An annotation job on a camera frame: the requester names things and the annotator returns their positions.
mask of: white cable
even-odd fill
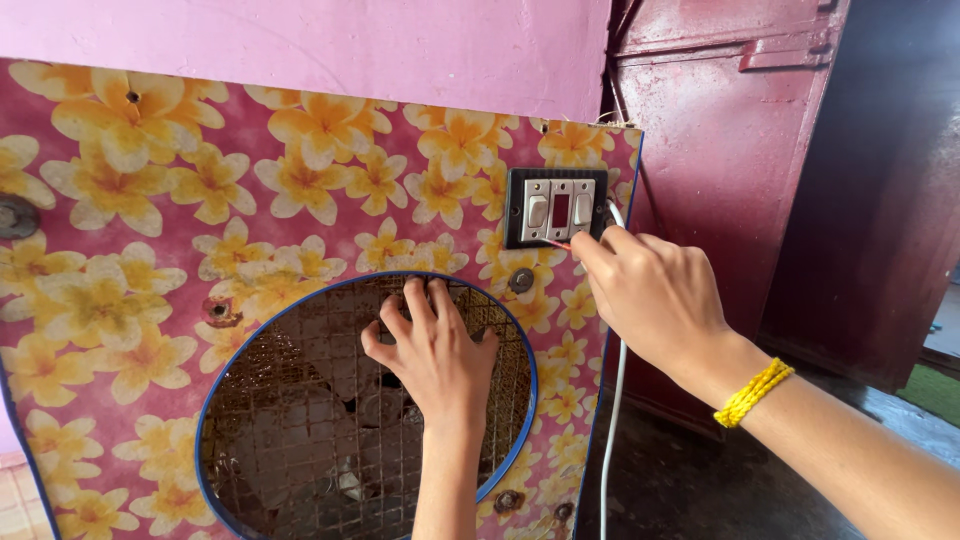
[[[623,224],[623,216],[617,209],[613,201],[608,200],[610,211],[613,214],[613,220],[620,227],[626,229]],[[610,417],[610,431],[607,432],[607,448],[603,455],[603,474],[600,476],[600,540],[607,540],[607,480],[610,473],[610,456],[613,454],[613,436],[616,433],[616,420],[620,416],[620,397],[623,394],[623,368],[627,364],[627,344],[620,340],[620,362],[616,366],[616,390],[613,392],[613,415]]]

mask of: yellow bracelet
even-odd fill
[[[770,367],[761,371],[742,390],[733,394],[727,400],[723,410],[713,413],[713,418],[724,428],[736,428],[760,398],[793,372],[792,367],[784,364],[779,358],[774,358]]]

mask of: forearm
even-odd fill
[[[476,538],[476,481],[482,441],[482,427],[426,427],[413,540]]]
[[[770,362],[745,339],[715,353],[716,369],[735,374],[709,374],[712,386],[698,388],[716,408]],[[799,376],[778,384],[741,426],[871,540],[946,540],[960,530],[960,473]]]

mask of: red metal door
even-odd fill
[[[950,0],[853,6],[763,318],[763,342],[884,390],[960,258],[957,28]]]
[[[703,248],[727,320],[750,337],[848,6],[642,0],[612,48],[618,106],[646,132],[650,201],[637,197],[631,229]],[[709,407],[635,356],[628,361],[628,396],[713,430]]]

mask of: switch board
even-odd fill
[[[601,169],[510,169],[504,248],[546,247],[544,238],[567,242],[580,231],[599,239],[607,202],[596,194],[607,193],[607,181]]]

